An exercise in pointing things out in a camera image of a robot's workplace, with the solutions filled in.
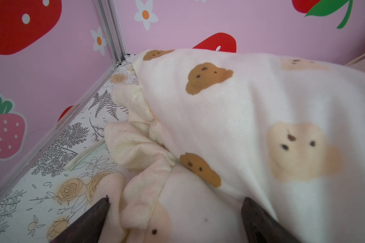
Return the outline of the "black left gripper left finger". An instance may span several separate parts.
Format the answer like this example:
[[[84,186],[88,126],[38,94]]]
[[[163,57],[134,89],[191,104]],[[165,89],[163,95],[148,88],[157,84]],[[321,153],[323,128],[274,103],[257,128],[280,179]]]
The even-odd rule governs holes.
[[[97,243],[110,205],[108,196],[101,198],[51,243]]]

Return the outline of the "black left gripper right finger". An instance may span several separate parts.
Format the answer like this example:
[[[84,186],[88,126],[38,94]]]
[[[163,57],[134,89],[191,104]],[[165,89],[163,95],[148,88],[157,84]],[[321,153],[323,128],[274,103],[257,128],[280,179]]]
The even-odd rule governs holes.
[[[249,243],[300,243],[250,197],[244,199],[241,215]]]

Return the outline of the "cream bear print pillow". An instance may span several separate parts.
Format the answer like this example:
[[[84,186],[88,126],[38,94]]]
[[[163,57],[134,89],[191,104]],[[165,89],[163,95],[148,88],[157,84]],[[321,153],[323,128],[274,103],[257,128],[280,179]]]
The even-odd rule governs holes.
[[[112,100],[127,242],[240,242],[246,197],[302,243],[365,243],[365,73],[264,53],[148,50]]]

